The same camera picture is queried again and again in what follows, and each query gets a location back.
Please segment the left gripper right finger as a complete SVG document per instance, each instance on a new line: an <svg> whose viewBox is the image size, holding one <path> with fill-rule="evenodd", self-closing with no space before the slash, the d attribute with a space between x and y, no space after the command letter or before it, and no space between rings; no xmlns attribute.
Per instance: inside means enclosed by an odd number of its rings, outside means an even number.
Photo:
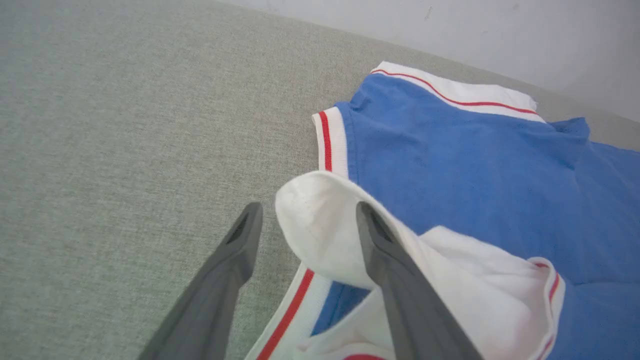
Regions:
<svg viewBox="0 0 640 360"><path fill-rule="evenodd" d="M400 237L366 202L355 209L366 273L380 287L398 360L480 360Z"/></svg>

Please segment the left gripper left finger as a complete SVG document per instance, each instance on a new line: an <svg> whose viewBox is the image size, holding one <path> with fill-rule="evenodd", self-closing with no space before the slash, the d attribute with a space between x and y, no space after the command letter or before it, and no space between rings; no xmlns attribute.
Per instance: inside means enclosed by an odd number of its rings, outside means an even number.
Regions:
<svg viewBox="0 0 640 360"><path fill-rule="evenodd" d="M238 294L253 274L262 227L263 206L248 203L147 342L141 360L226 357Z"/></svg>

